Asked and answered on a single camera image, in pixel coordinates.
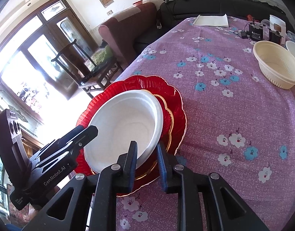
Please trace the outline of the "red wedding plate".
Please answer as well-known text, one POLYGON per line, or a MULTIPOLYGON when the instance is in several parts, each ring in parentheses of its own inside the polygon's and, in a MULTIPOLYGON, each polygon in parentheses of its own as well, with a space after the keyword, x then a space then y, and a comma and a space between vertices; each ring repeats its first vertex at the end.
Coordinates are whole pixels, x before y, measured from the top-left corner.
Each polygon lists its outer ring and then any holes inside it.
MULTIPOLYGON (((128 90, 147 90, 160 102, 164 123, 160 141, 166 146, 168 154, 175 155, 181 145, 187 127, 186 113, 183 109, 182 96, 177 88, 159 76, 133 75, 126 80, 117 81, 109 85, 103 92, 92 98, 87 109, 80 115, 76 126, 87 127, 97 110, 109 99, 128 90)), ((78 166, 74 171, 86 176, 97 174, 90 168, 84 156, 83 149, 76 159, 78 166)), ((147 161, 136 169, 133 191, 154 182, 159 177, 157 151, 153 151, 147 161)))

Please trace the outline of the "small cream plastic bowl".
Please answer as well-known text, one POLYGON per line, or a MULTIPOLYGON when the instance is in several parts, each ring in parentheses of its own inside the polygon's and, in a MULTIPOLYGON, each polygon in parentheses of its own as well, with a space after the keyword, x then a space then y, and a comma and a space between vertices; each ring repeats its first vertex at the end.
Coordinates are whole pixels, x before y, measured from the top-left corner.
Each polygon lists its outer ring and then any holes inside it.
POLYGON ((286 90, 295 86, 295 57, 288 50, 270 41, 259 41, 253 53, 262 74, 273 85, 286 90))

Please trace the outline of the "purple floral tablecloth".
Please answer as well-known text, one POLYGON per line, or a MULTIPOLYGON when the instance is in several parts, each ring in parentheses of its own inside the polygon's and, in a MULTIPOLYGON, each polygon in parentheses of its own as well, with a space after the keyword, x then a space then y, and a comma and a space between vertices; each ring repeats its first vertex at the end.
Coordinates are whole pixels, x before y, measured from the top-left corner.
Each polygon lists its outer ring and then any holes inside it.
POLYGON ((295 87, 270 83, 254 42, 228 28, 186 19, 149 45, 120 75, 156 75, 177 88, 187 117, 178 160, 199 174, 216 172, 270 230, 295 211, 295 87))

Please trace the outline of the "dark wooden chair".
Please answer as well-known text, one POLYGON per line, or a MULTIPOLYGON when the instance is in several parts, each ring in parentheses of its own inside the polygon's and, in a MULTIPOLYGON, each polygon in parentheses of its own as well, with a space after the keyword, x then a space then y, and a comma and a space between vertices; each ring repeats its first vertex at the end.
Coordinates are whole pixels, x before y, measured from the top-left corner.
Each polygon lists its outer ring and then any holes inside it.
POLYGON ((57 63, 90 98, 93 98, 93 92, 103 91, 111 85, 117 72, 123 72, 106 41, 88 55, 74 40, 51 61, 57 63))

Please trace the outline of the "white folded paper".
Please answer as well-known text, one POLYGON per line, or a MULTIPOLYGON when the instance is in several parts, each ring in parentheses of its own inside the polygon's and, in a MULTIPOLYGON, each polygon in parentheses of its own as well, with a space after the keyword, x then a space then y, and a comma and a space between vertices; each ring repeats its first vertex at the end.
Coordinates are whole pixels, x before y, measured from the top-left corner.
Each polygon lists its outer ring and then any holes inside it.
POLYGON ((203 16, 198 15, 193 25, 195 26, 209 26, 209 27, 229 27, 228 17, 223 16, 203 16))

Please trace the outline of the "white plastic jar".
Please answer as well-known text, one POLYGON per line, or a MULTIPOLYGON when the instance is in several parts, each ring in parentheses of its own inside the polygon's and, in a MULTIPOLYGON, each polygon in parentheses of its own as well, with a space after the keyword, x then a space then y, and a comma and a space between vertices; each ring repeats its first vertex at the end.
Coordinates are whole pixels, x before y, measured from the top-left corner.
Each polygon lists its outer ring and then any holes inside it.
POLYGON ((279 34, 281 35, 281 45, 285 44, 286 41, 286 23, 274 16, 274 15, 270 15, 270 29, 279 32, 279 34))

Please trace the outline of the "black sofa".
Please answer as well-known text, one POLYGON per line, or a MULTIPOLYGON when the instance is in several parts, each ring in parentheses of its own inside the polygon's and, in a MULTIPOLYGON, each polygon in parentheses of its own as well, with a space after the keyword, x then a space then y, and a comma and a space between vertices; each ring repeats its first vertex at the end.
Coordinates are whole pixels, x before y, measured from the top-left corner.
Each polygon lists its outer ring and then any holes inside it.
POLYGON ((134 40, 134 50, 140 54, 148 45, 186 18, 224 14, 244 20, 251 15, 259 21, 268 19, 271 14, 282 19, 286 23, 287 30, 293 30, 285 12, 268 3, 248 0, 177 0, 160 5, 153 24, 134 40))

